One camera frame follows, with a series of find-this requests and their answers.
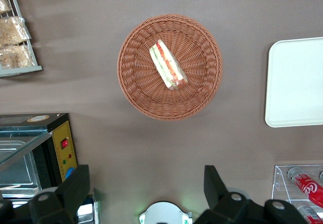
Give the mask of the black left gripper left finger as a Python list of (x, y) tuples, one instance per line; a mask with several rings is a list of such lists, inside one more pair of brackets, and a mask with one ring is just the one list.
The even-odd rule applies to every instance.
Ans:
[(1, 223), (75, 223), (89, 191), (89, 166), (79, 165), (54, 191), (45, 189), (26, 204), (14, 208), (1, 200)]

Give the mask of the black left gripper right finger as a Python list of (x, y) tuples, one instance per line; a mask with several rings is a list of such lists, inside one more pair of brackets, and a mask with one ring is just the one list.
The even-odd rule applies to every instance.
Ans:
[(261, 206), (242, 193), (228, 191), (213, 165), (204, 167), (203, 188), (209, 209), (195, 223), (307, 223), (286, 201), (271, 199)]

